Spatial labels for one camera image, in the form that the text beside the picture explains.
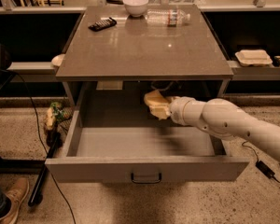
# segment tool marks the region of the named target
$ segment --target open drawer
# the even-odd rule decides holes
[[[247,158],[193,127],[153,118],[134,82],[120,91],[84,83],[60,156],[46,165],[59,182],[232,181]]]

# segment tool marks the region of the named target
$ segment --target drawer front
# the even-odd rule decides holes
[[[65,158],[46,165],[59,182],[160,182],[234,181],[248,159],[231,157],[166,157],[134,159]]]

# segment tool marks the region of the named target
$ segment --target white bowl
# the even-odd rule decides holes
[[[133,17],[140,17],[147,12],[148,0],[123,0],[127,12]]]

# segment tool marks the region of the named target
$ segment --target terrazzo floor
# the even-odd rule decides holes
[[[52,99],[35,99],[40,127]],[[250,115],[280,126],[280,97],[232,97],[232,102]],[[234,182],[160,183],[158,185],[59,183],[76,223],[280,223],[280,184],[268,179],[254,165],[255,154],[242,147],[244,140],[225,142],[234,157],[250,163]],[[278,180],[278,162],[256,148]],[[0,98],[0,155],[3,158],[42,159],[36,117],[29,100]],[[0,187],[8,189],[19,176],[0,174]],[[43,201],[34,207],[24,200],[18,223],[74,223],[69,206],[51,176],[43,188]]]

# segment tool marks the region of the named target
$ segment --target shoe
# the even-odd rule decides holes
[[[29,182],[27,178],[19,178],[16,183],[6,193],[11,201],[9,212],[0,218],[0,224],[14,224],[17,222],[19,209],[22,201],[29,192]]]

